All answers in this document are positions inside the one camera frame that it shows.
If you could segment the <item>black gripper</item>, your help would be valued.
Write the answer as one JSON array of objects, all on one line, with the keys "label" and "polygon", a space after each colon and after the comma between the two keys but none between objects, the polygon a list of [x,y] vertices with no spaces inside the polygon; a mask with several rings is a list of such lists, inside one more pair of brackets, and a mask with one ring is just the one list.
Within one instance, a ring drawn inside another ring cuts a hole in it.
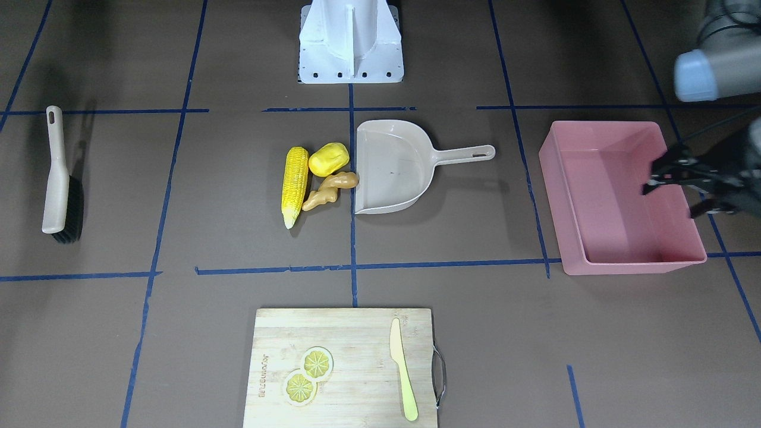
[{"label": "black gripper", "polygon": [[703,155],[688,157],[685,165],[679,159],[653,160],[641,195],[648,195],[661,186],[690,186],[706,195],[706,200],[690,207],[691,219],[720,212],[759,216],[759,140],[760,119],[754,119]]}]

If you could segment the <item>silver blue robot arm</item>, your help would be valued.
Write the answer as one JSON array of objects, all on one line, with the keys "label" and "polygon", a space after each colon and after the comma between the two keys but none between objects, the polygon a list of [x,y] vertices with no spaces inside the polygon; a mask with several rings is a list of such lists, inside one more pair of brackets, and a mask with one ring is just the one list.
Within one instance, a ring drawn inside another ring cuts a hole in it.
[{"label": "silver blue robot arm", "polygon": [[[707,2],[697,45],[675,61],[679,100],[713,101],[759,92],[758,1]],[[669,147],[650,165],[641,194],[672,184],[693,187],[706,200],[691,207],[691,218],[718,212],[759,216],[759,169],[760,124],[754,119],[702,155],[694,155],[684,144]]]}]

